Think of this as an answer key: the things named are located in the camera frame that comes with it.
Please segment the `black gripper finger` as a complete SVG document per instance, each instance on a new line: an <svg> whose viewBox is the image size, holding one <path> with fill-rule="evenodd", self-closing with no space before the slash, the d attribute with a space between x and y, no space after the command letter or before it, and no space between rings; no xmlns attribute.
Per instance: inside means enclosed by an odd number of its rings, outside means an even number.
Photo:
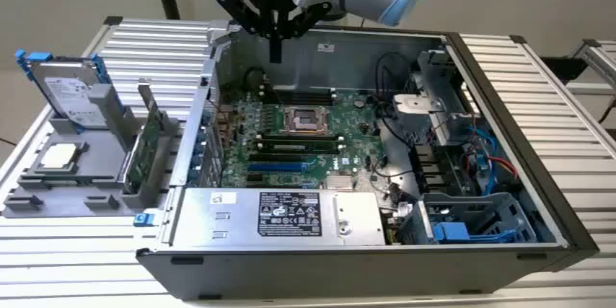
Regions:
<svg viewBox="0 0 616 308"><path fill-rule="evenodd" d="M308 6L292 19L290 19L291 8L280 9L278 14L278 62L283 62L283 41L300 38L314 25L324 18L331 11L332 4L323 3Z"/></svg>
<svg viewBox="0 0 616 308"><path fill-rule="evenodd" d="M252 34L268 39L270 62L278 62L278 34L268 0L218 0L238 24Z"/></svg>

